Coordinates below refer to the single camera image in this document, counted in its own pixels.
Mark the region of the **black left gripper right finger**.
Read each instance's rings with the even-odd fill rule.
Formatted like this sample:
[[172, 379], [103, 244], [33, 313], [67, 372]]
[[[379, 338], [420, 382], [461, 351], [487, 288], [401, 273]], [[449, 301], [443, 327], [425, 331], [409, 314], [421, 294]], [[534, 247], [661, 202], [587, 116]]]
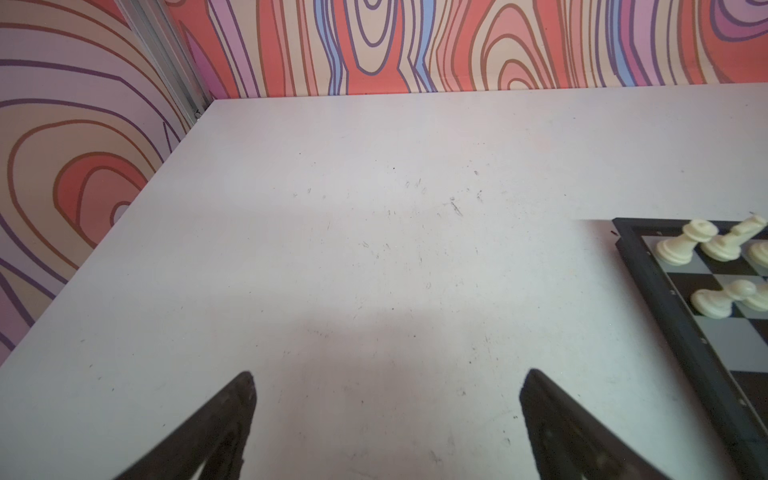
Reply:
[[542, 371], [529, 370], [519, 400], [540, 478], [628, 480], [667, 477]]

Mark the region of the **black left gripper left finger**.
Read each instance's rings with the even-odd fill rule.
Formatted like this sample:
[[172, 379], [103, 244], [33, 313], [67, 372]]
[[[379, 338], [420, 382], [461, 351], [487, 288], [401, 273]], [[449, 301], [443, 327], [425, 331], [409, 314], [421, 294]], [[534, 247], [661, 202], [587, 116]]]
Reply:
[[243, 371], [118, 477], [238, 479], [256, 405], [253, 375]]

